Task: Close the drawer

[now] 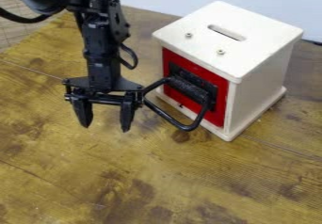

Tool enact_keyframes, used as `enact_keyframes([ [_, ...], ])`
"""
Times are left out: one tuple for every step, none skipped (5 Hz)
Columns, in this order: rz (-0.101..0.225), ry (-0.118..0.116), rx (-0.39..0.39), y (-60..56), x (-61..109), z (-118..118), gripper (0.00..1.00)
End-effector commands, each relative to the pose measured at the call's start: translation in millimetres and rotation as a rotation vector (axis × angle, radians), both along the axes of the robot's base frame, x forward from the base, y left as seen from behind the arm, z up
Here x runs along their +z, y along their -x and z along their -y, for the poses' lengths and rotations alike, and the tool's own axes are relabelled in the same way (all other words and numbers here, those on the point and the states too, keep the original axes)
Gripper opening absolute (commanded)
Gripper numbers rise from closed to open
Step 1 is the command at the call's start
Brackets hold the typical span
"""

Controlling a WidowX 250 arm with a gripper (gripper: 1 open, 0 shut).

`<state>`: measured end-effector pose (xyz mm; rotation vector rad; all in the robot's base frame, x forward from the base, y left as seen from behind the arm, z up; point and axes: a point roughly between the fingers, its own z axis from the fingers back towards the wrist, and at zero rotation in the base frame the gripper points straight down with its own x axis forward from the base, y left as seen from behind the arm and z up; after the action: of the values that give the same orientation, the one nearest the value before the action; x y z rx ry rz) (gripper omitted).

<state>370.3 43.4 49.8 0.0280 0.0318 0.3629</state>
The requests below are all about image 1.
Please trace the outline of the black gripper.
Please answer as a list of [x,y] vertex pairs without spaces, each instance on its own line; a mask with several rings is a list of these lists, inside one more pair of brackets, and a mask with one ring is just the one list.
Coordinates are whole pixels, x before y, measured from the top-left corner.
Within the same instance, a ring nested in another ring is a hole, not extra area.
[[134,70],[139,64],[135,52],[123,44],[130,37],[128,24],[115,29],[110,23],[88,21],[82,25],[82,37],[88,75],[63,81],[66,100],[84,128],[94,120],[94,104],[119,105],[120,128],[128,132],[136,108],[142,105],[142,85],[120,73],[120,66]]

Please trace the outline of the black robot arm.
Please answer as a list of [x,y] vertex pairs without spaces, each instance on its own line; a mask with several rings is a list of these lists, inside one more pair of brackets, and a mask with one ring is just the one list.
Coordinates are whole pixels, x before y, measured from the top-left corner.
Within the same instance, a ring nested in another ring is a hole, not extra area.
[[62,10],[75,15],[84,42],[83,55],[88,75],[63,80],[66,100],[74,106],[79,123],[88,127],[94,119],[95,104],[120,107],[119,122],[123,131],[131,128],[135,111],[142,104],[142,86],[120,75],[120,68],[135,69],[136,62],[127,62],[120,54],[135,56],[123,42],[130,37],[119,0],[22,0],[38,13],[34,18],[15,15],[0,8],[0,17],[22,23],[35,24],[47,20]]

